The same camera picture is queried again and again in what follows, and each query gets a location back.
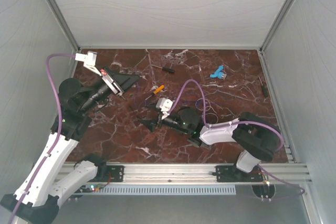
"gray floor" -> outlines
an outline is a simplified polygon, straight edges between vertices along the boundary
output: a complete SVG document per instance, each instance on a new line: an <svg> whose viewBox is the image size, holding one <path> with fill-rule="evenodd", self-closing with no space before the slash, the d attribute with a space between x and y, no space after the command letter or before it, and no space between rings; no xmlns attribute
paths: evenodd
<svg viewBox="0 0 336 224"><path fill-rule="evenodd" d="M277 188L276 196L297 191ZM237 196L85 196L61 208L53 224L307 224L302 198L266 203L250 198L240 186Z"/></svg>

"screwdriver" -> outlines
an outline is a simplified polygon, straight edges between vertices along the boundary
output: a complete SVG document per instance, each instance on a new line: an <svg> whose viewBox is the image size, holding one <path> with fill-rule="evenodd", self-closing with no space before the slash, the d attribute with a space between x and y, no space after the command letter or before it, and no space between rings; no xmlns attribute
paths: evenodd
<svg viewBox="0 0 336 224"><path fill-rule="evenodd" d="M174 70L174 69L171 69L171 68L159 67L159 66L156 66L156 65L153 65L153 64L152 64L152 66L153 66L153 67L157 67L157 68L161 68L162 70L167 71L167 72L169 72L169 73L175 73L175 70Z"/></svg>
<svg viewBox="0 0 336 224"><path fill-rule="evenodd" d="M149 97L147 97L145 99L145 101L147 101L150 97L155 96L157 93L159 93L161 90L163 90L163 88L164 88L164 85L159 86Z"/></svg>
<svg viewBox="0 0 336 224"><path fill-rule="evenodd" d="M261 83L261 90L262 90L262 92L263 92L263 94L264 94L264 97L268 97L267 89L266 89L266 87L262 84L262 81L261 81L260 76L258 76L258 77L259 77L259 80L260 80L260 83Z"/></svg>

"blue clamp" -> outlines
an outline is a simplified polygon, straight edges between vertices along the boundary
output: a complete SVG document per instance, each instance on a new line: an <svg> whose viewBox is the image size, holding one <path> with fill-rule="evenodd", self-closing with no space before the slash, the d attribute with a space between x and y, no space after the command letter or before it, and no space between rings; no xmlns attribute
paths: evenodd
<svg viewBox="0 0 336 224"><path fill-rule="evenodd" d="M214 74L210 74L210 78L216 78L217 77L219 79L225 79L226 74L224 72L222 72L223 69L224 69L223 66L219 66Z"/></svg>

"black mounting plate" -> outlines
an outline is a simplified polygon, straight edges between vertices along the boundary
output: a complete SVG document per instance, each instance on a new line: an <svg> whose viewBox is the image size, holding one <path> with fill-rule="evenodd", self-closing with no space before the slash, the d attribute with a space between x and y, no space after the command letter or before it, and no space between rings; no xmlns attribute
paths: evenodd
<svg viewBox="0 0 336 224"><path fill-rule="evenodd" d="M123 182L124 170L125 170L125 167L123 165L107 165L105 175L100 178L94 178L90 180L90 182L106 182L107 183L110 177L109 173L111 174L110 182Z"/></svg>
<svg viewBox="0 0 336 224"><path fill-rule="evenodd" d="M217 182L263 182L260 169L255 166L251 173L243 173L239 171L234 165L217 165L216 166Z"/></svg>

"white wall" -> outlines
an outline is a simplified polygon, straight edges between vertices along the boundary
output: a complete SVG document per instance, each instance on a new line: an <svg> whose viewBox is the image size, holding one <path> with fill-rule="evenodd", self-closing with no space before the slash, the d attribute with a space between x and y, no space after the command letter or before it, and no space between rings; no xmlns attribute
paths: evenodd
<svg viewBox="0 0 336 224"><path fill-rule="evenodd" d="M56 0L81 46L241 47L263 43L285 0Z"/></svg>
<svg viewBox="0 0 336 224"><path fill-rule="evenodd" d="M335 223L336 0L295 0L265 56L323 223Z"/></svg>
<svg viewBox="0 0 336 224"><path fill-rule="evenodd" d="M72 47L45 0L0 0L0 197L13 193L43 149L56 113L45 59ZM51 60L57 85L69 59ZM0 223L6 223L0 207Z"/></svg>

